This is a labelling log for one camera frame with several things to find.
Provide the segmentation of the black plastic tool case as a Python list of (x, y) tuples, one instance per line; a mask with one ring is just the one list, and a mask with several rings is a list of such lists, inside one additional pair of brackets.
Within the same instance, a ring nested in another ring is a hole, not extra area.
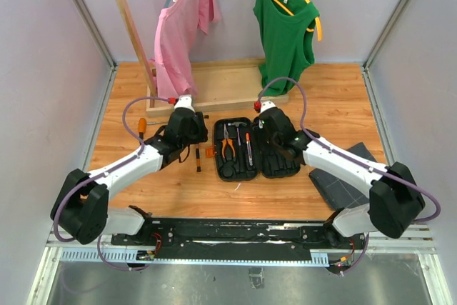
[[(236, 128), (228, 126), (228, 123), (232, 121), (247, 123), (247, 126), (241, 126), (239, 128), (241, 135), (240, 146), (237, 142)], [(221, 149), (224, 138), (224, 124), (227, 125), (229, 137), (233, 140), (236, 151), (236, 158), (234, 160), (230, 157), (224, 160), (222, 157)], [(248, 163), (246, 132), (250, 134), (253, 166), (249, 166)], [(212, 139), (212, 146), (205, 150), (205, 155), (207, 158), (214, 159), (216, 172), (223, 181), (250, 181), (255, 179), (259, 174), (267, 179), (277, 179), (294, 176), (301, 169), (299, 163), (289, 161), (268, 145), (265, 135), (261, 133), (257, 118), (254, 120), (246, 117), (219, 119), (214, 124)]]

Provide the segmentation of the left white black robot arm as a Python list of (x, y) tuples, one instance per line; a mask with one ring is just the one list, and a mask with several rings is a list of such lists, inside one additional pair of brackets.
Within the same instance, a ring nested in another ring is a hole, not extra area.
[(124, 158), (91, 172), (71, 171), (51, 210), (54, 229), (65, 230), (80, 244), (102, 234), (126, 234), (136, 244), (148, 243), (153, 227), (146, 223), (146, 212), (135, 206), (111, 209), (110, 200), (144, 176), (179, 161), (190, 145), (207, 139), (203, 113), (179, 108), (167, 125)]

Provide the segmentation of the small orange screwdriver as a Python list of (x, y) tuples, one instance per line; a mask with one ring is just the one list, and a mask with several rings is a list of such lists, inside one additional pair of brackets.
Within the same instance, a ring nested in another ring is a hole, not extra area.
[(138, 122), (138, 134), (141, 140), (144, 140), (144, 135), (147, 129), (147, 120), (145, 118), (140, 118)]

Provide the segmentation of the orange handled pliers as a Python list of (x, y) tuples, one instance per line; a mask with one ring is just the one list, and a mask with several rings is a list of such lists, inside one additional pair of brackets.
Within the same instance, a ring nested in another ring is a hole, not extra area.
[(222, 141), (222, 157), (224, 160), (227, 160), (230, 157), (232, 160), (236, 158), (236, 151), (233, 145), (233, 140), (229, 137), (229, 131), (227, 129), (227, 125), (224, 124), (224, 131), (223, 131), (223, 141)]

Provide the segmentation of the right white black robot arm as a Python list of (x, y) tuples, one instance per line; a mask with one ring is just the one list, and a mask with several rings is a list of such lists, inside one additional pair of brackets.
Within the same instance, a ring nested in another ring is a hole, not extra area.
[(333, 248), (350, 236), (379, 231), (397, 239), (416, 220), (425, 207), (409, 168), (376, 163), (341, 149), (322, 136), (297, 130), (276, 106), (259, 112), (267, 141), (290, 161), (326, 171), (360, 191), (368, 203), (337, 210), (323, 230), (324, 241)]

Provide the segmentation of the steel claw hammer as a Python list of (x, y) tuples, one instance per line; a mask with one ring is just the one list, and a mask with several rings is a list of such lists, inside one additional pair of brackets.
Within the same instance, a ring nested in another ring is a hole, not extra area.
[(241, 126), (247, 126), (247, 123), (244, 123), (242, 121), (232, 121), (228, 123), (228, 126), (233, 126), (236, 128), (236, 133), (237, 133), (237, 142), (238, 145), (241, 145), (241, 135), (240, 135), (240, 127)]

